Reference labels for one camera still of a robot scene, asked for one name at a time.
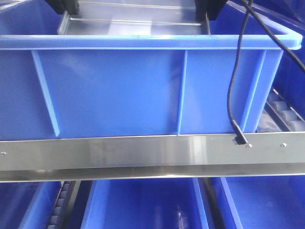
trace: blue plastic crate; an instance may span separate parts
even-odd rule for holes
[[[227,229],[305,228],[305,176],[214,178]]]
[[[197,179],[99,180],[81,229],[212,229],[207,208]]]
[[[304,23],[292,20],[278,12],[267,10],[259,5],[254,5],[254,9],[275,22],[305,36]],[[305,62],[304,43],[300,50],[294,52],[302,62]],[[305,117],[305,74],[287,54],[284,54],[282,57],[275,75],[273,87],[302,117]]]
[[[0,139],[228,133],[226,94],[244,8],[228,2],[212,35],[56,35],[42,0],[0,10]],[[291,49],[302,36],[267,18]],[[282,51],[250,18],[233,111],[259,121]]]
[[[45,229],[60,182],[0,184],[0,229]]]
[[[255,0],[254,2],[286,17],[305,23],[304,0]]]

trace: rivet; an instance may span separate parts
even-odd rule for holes
[[[285,148],[287,146],[287,143],[285,143],[285,142],[283,142],[282,144],[281,144],[281,148]]]

